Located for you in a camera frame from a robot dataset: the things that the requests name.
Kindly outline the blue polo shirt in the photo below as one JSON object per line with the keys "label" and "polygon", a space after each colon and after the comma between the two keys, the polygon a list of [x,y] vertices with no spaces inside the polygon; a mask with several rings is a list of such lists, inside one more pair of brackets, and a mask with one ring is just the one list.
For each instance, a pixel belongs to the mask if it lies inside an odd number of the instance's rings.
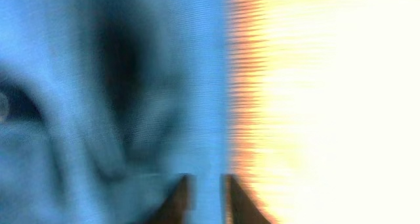
{"label": "blue polo shirt", "polygon": [[223,223],[227,0],[1,0],[1,222]]}

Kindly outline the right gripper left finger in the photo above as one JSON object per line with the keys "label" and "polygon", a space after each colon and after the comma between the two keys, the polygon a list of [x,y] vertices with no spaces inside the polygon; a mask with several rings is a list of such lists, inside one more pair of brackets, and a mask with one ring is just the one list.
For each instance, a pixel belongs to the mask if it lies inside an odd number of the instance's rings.
{"label": "right gripper left finger", "polygon": [[194,176],[184,173],[171,187],[162,205],[150,213],[141,224],[183,224],[188,210],[191,208],[191,183]]}

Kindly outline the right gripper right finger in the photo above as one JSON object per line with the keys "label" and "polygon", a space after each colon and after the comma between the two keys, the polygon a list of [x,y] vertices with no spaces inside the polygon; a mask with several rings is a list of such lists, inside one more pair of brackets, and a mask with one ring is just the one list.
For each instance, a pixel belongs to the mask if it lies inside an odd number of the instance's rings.
{"label": "right gripper right finger", "polygon": [[223,174],[226,209],[232,224],[271,224],[233,174]]}

